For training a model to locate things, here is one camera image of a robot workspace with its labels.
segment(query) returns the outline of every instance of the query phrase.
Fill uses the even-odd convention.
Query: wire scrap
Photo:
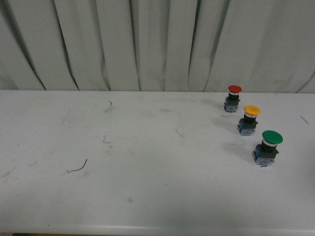
[[[78,169],[78,170],[70,170],[70,171],[67,171],[67,172],[71,172],[71,171],[79,171],[79,170],[81,170],[81,169],[83,169],[83,167],[85,167],[85,164],[87,163],[87,159],[85,160],[85,162],[84,162],[84,165],[80,168],[80,169]]]
[[[302,116],[300,116],[307,124],[309,124]]]

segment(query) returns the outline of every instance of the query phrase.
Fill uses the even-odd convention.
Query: white curtain
[[[315,0],[1,0],[0,89],[315,92]]]

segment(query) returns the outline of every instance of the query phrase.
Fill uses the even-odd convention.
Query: green button
[[[283,137],[281,136],[281,134],[279,134],[273,130],[264,131],[262,133],[262,137],[264,138],[264,140],[266,140],[270,144],[280,144],[284,140]]]

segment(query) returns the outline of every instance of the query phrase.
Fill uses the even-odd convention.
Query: scuff mark
[[[169,109],[167,109],[167,108],[161,108],[161,109],[159,109],[161,112],[171,112],[171,110],[169,110]]]
[[[37,160],[33,164],[29,164],[28,166],[34,166],[36,164]]]
[[[182,139],[184,138],[185,133],[181,133],[180,131],[178,131],[178,129],[175,129],[175,132],[176,132],[179,136],[181,136]]]
[[[104,135],[103,143],[105,143],[105,144],[111,144],[111,142],[105,142],[105,139],[106,139],[106,135]]]
[[[69,112],[68,112],[68,114],[67,115],[65,115],[65,116],[62,116],[62,121],[61,121],[61,124],[63,124],[66,120],[68,120],[67,119],[67,116],[70,114],[70,112],[71,112],[71,110],[69,110]]]
[[[18,180],[18,179],[19,179],[19,178],[7,178],[7,179],[4,180],[4,182],[5,182],[5,183],[8,183],[9,180]]]
[[[8,171],[7,173],[5,173],[3,176],[1,176],[1,178],[7,177],[9,174],[11,174],[12,171],[14,171],[16,169],[16,166],[12,168],[12,170]]]
[[[110,107],[110,108],[107,108],[104,113],[108,113],[108,112],[111,112],[114,108],[113,107]]]

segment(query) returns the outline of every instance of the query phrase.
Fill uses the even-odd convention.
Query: table surface
[[[226,96],[0,91],[0,232],[315,235],[315,95],[241,93],[232,114]],[[284,141],[261,168],[269,129]]]

